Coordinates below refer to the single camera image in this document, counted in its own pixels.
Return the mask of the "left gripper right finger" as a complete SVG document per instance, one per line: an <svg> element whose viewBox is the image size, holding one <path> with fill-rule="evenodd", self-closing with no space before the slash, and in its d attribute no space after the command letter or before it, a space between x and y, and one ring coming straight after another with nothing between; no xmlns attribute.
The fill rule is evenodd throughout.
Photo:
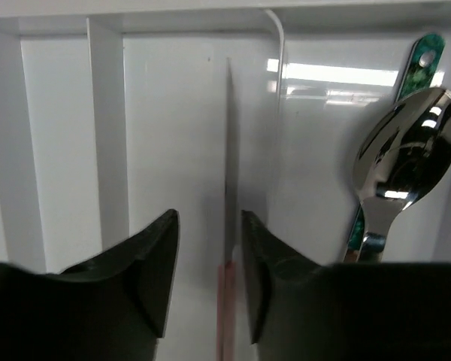
<svg viewBox="0 0 451 361"><path fill-rule="evenodd" d="M241 214L261 360L451 360L451 263L319 265Z"/></svg>

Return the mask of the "pink handled knife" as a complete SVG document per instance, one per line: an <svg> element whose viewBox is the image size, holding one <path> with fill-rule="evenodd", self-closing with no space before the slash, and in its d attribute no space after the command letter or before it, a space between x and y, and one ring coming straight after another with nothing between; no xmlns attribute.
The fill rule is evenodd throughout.
<svg viewBox="0 0 451 361"><path fill-rule="evenodd" d="M238 242L238 180L240 135L232 60L225 61L225 183L224 245L219 266L216 325L216 358L235 358L236 263L234 249Z"/></svg>

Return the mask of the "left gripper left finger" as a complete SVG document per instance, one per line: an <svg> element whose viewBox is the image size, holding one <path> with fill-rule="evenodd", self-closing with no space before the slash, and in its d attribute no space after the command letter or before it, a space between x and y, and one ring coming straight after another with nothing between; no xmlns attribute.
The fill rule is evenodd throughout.
<svg viewBox="0 0 451 361"><path fill-rule="evenodd" d="M179 233L179 214L170 209L58 274L0 262L0 360L154 359Z"/></svg>

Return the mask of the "green handled spoon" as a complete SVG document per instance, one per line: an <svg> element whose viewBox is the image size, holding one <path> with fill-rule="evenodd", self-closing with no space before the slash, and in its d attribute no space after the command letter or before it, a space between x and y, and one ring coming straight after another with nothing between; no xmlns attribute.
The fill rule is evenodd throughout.
<svg viewBox="0 0 451 361"><path fill-rule="evenodd" d="M423 35L413 44L401 73L401 81L394 102L398 102L418 90L430 87L445 44L444 38L438 33ZM361 246L364 230L364 214L359 206L347 242L344 262L353 262L354 256Z"/></svg>

